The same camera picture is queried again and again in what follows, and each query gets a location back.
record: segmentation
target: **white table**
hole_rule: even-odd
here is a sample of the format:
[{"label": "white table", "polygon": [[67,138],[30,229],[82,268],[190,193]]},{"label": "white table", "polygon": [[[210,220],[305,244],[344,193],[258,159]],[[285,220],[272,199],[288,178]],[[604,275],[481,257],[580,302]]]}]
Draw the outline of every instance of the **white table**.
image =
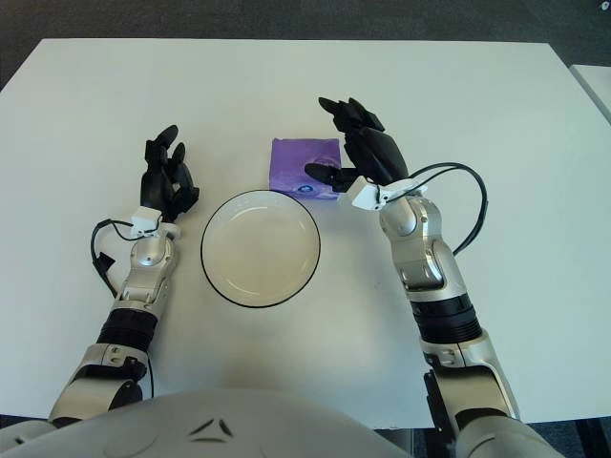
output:
[{"label": "white table", "polygon": [[[44,40],[0,93],[0,411],[44,417],[111,298],[92,227],[138,204],[144,140],[179,125],[202,199],[152,345],[159,394],[278,388],[370,427],[429,427],[427,370],[373,213],[305,205],[322,253],[289,302],[247,310],[200,266],[205,223],[264,188],[271,140],[335,137],[316,97],[377,113],[411,170],[461,161],[489,216],[459,256],[527,422],[611,414],[611,128],[549,46],[443,42]],[[479,203],[468,176],[431,185],[456,246]],[[99,241],[127,273],[128,243]]]},{"label": "white table", "polygon": [[611,122],[611,67],[572,65],[571,73]]}]

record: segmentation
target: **purple packet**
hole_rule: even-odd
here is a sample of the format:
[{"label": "purple packet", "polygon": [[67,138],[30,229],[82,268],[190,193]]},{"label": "purple packet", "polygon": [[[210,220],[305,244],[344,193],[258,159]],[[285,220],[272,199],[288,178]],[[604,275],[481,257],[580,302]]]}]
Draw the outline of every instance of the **purple packet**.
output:
[{"label": "purple packet", "polygon": [[339,195],[329,185],[306,173],[304,168],[310,162],[341,168],[340,140],[274,138],[269,163],[269,189],[293,198],[336,199]]}]

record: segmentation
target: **white bowl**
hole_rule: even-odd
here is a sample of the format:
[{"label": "white bowl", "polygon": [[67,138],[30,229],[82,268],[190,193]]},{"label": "white bowl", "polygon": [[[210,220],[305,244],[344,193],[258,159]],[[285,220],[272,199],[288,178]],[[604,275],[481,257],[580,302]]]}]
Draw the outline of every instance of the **white bowl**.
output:
[{"label": "white bowl", "polygon": [[219,294],[246,307],[284,302],[314,275],[316,223],[294,198],[251,191],[223,204],[201,238],[201,265]]}]

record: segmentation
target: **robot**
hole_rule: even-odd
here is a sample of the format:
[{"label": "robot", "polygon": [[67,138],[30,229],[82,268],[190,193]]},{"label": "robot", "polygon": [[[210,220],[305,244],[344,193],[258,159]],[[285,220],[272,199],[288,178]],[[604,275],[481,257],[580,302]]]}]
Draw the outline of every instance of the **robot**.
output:
[{"label": "robot", "polygon": [[[347,193],[352,205],[379,213],[392,262],[420,330],[427,401],[440,441],[457,457],[559,457],[519,421],[512,390],[490,336],[477,320],[454,255],[477,235],[486,212],[454,250],[441,236],[441,215],[422,196],[425,182],[408,172],[399,148],[375,114],[354,99],[319,99],[345,135],[354,168],[307,164],[305,171]],[[96,343],[60,394],[47,422],[0,430],[7,458],[71,457],[405,457],[406,452],[349,417],[309,400],[259,389],[203,389],[142,400],[137,384],[147,372],[147,350],[167,302],[180,236],[174,223],[198,200],[171,126],[146,143],[148,170],[132,222],[101,221],[92,237],[95,270],[114,292]],[[106,272],[114,262],[95,253],[95,234],[112,225],[134,241],[131,270],[118,291]],[[117,226],[131,226],[131,237]]]}]

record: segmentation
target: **white bracket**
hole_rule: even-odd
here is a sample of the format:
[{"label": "white bracket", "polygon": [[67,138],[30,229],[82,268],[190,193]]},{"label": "white bracket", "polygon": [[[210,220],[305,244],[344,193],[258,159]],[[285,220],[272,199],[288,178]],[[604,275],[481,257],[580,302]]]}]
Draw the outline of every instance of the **white bracket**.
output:
[{"label": "white bracket", "polygon": [[420,192],[426,191],[427,187],[418,187],[419,183],[416,179],[406,178],[380,186],[360,176],[348,188],[347,194],[353,206],[363,210],[379,211],[389,201],[405,195],[411,189],[418,188]]},{"label": "white bracket", "polygon": [[171,239],[180,237],[176,224],[161,222],[161,212],[154,208],[139,206],[132,215],[132,238],[161,237],[167,234]]}]

